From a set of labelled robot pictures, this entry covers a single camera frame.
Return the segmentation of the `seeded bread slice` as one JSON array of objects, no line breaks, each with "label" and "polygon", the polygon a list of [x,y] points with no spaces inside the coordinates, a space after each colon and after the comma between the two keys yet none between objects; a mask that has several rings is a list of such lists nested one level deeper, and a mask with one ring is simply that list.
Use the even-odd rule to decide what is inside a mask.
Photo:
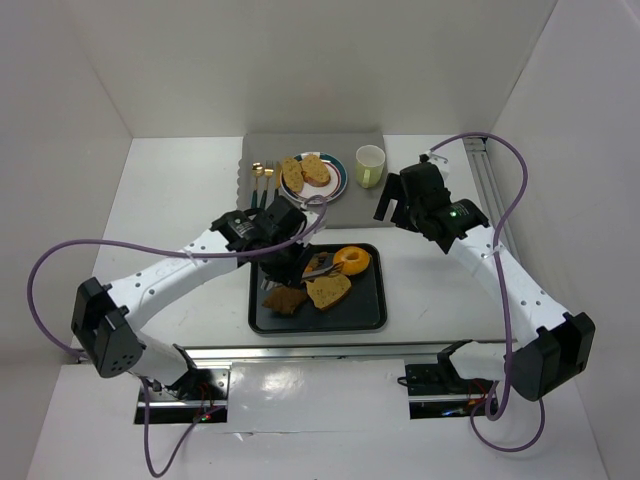
[{"label": "seeded bread slice", "polygon": [[300,193],[305,185],[303,170],[298,160],[286,157],[282,161],[282,178],[285,185],[294,193]]},{"label": "seeded bread slice", "polygon": [[339,303],[351,290],[350,279],[343,274],[322,276],[306,282],[307,294],[314,306],[327,310]]},{"label": "seeded bread slice", "polygon": [[313,187],[327,186],[331,175],[322,159],[316,154],[308,154],[300,161],[304,181]]}]

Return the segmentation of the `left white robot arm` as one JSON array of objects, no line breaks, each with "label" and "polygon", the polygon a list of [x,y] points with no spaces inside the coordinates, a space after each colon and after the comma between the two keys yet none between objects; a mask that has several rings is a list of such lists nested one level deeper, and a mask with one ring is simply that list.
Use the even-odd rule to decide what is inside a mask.
[{"label": "left white robot arm", "polygon": [[128,277],[84,281],[77,290],[72,330],[102,378],[131,373],[184,394],[205,380],[186,350],[144,333],[159,312],[205,283],[247,263],[270,280],[300,280],[319,216],[290,205],[228,212],[179,251]]}]

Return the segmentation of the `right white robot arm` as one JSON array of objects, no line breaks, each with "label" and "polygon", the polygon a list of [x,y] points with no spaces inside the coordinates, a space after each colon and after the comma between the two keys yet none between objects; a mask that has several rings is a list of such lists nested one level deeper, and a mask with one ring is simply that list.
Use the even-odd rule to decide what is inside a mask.
[{"label": "right white robot arm", "polygon": [[439,363],[453,377],[499,381],[537,401],[586,368],[595,324],[545,293],[495,240],[494,228],[476,204],[452,201],[444,179],[429,161],[388,174],[374,217],[383,219],[394,201],[396,227],[436,243],[494,301],[509,308],[511,333],[504,342],[462,340],[441,351]]}]

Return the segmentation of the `brown chocolate bread piece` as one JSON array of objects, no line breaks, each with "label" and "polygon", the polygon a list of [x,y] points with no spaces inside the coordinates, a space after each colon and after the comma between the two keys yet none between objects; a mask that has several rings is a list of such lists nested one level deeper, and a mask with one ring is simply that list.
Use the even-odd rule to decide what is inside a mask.
[{"label": "brown chocolate bread piece", "polygon": [[269,293],[262,306],[276,314],[291,316],[307,298],[307,292],[303,289],[279,286]]}]

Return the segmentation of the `pale green mug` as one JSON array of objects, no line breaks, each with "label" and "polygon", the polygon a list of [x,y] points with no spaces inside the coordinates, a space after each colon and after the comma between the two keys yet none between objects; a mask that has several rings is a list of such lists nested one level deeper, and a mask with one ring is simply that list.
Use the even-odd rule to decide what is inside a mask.
[{"label": "pale green mug", "polygon": [[364,145],[356,151],[356,181],[365,189],[375,187],[381,180],[386,165],[384,150],[375,145]]}]

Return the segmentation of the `grey placemat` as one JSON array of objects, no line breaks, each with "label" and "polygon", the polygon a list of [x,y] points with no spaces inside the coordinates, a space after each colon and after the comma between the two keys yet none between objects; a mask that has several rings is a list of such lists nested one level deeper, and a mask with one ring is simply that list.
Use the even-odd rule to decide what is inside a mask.
[{"label": "grey placemat", "polygon": [[254,163],[281,161],[305,152],[329,154],[346,168],[347,182],[341,195],[328,204],[328,228],[374,228],[384,224],[373,219],[383,184],[371,189],[360,187],[356,180],[356,151],[365,145],[385,147],[379,131],[367,133],[329,134],[258,134],[244,136],[237,170],[237,208],[250,207],[255,178],[251,173]]}]

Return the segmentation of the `white plate green red rim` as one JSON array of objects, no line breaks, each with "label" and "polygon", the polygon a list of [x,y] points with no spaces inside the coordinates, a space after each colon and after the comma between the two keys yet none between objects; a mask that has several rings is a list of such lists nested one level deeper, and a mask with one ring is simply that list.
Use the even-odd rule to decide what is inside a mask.
[{"label": "white plate green red rim", "polygon": [[305,182],[304,188],[300,193],[294,193],[284,183],[282,178],[282,162],[281,162],[281,187],[280,189],[292,200],[303,203],[311,197],[322,196],[327,202],[337,199],[346,191],[348,183],[348,174],[346,168],[340,160],[324,152],[304,152],[293,156],[299,162],[308,154],[318,155],[331,175],[331,181],[324,187],[313,187]]}]

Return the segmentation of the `orange glazed donut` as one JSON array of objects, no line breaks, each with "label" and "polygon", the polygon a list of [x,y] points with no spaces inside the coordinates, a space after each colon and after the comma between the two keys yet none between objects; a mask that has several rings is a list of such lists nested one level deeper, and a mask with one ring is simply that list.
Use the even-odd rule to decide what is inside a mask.
[{"label": "orange glazed donut", "polygon": [[363,273],[370,264],[370,254],[357,246],[346,246],[333,256],[333,264],[340,266],[340,272],[346,276]]}]

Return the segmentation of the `black serving tray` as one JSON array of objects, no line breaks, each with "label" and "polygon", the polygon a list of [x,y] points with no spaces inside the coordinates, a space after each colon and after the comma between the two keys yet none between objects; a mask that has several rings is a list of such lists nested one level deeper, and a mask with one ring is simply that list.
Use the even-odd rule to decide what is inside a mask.
[{"label": "black serving tray", "polygon": [[264,307],[269,293],[261,288],[265,278],[259,267],[251,267],[248,324],[263,335],[311,334],[376,330],[387,320],[386,299],[380,255],[369,243],[358,245],[370,254],[368,268],[351,278],[352,288],[337,305],[322,311],[308,300],[291,315],[281,315]]}]

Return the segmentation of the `aluminium rail right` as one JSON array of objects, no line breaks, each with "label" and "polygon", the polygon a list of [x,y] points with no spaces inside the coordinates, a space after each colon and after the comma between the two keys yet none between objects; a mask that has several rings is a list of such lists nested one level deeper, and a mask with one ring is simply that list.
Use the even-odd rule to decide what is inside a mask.
[{"label": "aluminium rail right", "polygon": [[487,138],[470,137],[462,140],[479,192],[483,212],[494,227],[506,212],[507,205],[502,200],[496,177],[487,151]]}]

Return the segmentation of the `aluminium rail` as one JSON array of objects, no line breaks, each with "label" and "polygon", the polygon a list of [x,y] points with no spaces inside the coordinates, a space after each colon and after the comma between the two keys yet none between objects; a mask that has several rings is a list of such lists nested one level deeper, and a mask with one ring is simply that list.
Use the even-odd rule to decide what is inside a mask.
[{"label": "aluminium rail", "polygon": [[483,212],[494,227],[506,212],[507,205],[502,200],[496,177],[487,151],[487,138],[470,137],[462,140],[479,192]]},{"label": "aluminium rail", "polygon": [[412,342],[376,344],[260,345],[231,347],[186,347],[185,353],[199,368],[233,362],[305,361],[339,359],[435,357],[449,342]]}]

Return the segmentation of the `aluminium rail front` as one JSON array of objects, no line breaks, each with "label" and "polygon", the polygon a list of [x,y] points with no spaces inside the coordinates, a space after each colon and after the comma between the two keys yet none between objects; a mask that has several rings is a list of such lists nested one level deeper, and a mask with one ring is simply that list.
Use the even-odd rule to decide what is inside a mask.
[{"label": "aluminium rail front", "polygon": [[199,368],[233,362],[305,361],[339,359],[435,357],[449,342],[412,342],[376,344],[260,345],[231,347],[186,347],[185,353]]}]

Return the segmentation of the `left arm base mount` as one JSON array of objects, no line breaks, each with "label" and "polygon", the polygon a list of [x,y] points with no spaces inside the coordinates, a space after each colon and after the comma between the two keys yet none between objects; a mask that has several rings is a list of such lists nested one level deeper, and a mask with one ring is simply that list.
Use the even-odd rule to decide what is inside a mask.
[{"label": "left arm base mount", "polygon": [[216,364],[199,369],[191,383],[168,388],[156,380],[149,387],[149,424],[222,424],[228,418],[231,366]]}]

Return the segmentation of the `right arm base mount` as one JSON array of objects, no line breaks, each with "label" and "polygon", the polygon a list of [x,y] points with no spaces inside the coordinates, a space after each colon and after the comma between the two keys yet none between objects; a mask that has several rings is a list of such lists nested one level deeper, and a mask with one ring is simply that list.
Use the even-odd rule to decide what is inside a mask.
[{"label": "right arm base mount", "polygon": [[430,363],[407,364],[397,383],[406,388],[411,420],[469,417],[487,400],[493,382],[463,379],[454,370],[451,355],[470,340],[458,341],[438,352]]}]

